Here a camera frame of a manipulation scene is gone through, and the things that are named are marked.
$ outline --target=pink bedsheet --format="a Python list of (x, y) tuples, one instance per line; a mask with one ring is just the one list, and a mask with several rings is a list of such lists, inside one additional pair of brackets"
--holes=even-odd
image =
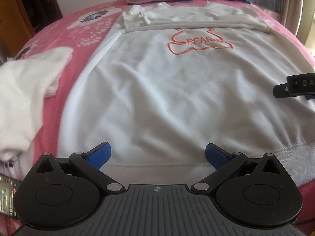
[[(315, 60), (295, 36), (258, 7), (225, 0), (194, 0), (193, 2), (185, 3), (185, 5), (204, 6), (206, 1), (222, 3), (234, 7), (246, 6), (252, 8), (273, 29), (280, 32), (294, 43), (305, 58), (315, 67)], [(56, 96), (48, 98), (44, 102), (44, 125), (35, 138), (34, 161), (45, 152), (56, 154), (59, 124), (66, 98), (94, 50), (120, 16), (121, 11), (126, 8), (128, 8), (128, 5), (125, 0), (118, 0), (87, 8), (51, 24), (26, 44), (26, 46), (30, 45), (31, 49), (24, 55), (24, 58), (59, 46), (68, 46), (74, 49), (73, 58), (59, 80), (59, 89)], [(304, 205), (301, 213), (302, 218), (299, 222), (315, 218), (314, 202), (310, 203), (310, 201), (312, 202), (312, 198), (309, 195), (310, 192), (315, 195), (315, 182), (305, 187), (302, 187), (300, 190), (302, 193), (307, 192), (305, 193), (305, 196), (307, 196), (305, 202), (308, 204)], [(11, 224), (12, 223), (9, 222), (8, 227), (14, 227)]]

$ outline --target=wooden cabinet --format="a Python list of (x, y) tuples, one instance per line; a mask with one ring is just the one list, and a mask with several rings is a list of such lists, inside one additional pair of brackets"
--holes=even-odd
[(0, 0), (0, 42), (14, 57), (35, 34), (19, 0)]

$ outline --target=white towel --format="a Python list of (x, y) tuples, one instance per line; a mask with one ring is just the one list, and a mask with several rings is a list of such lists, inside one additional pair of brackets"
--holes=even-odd
[(56, 94), (58, 79), (72, 58), (59, 47), (0, 67), (0, 159), (27, 152), (43, 123), (44, 98)]

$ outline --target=metal pivot screw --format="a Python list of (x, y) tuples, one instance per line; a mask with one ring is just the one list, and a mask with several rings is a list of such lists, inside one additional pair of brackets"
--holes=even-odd
[(194, 185), (194, 188), (199, 191), (206, 191), (209, 189), (209, 185), (206, 183), (197, 183)]
[(118, 183), (112, 183), (107, 185), (107, 190), (112, 191), (112, 192), (117, 192), (120, 191), (122, 189), (122, 185), (118, 184)]

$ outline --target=white sweatshirt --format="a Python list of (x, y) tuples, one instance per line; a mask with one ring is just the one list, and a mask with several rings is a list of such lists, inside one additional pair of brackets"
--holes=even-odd
[(249, 8), (134, 6), (73, 87), (59, 156), (107, 141), (102, 170), (126, 186), (191, 185), (213, 172), (204, 149), (214, 143), (251, 158), (275, 153), (302, 185), (315, 178), (314, 101), (275, 99), (272, 89), (313, 71)]

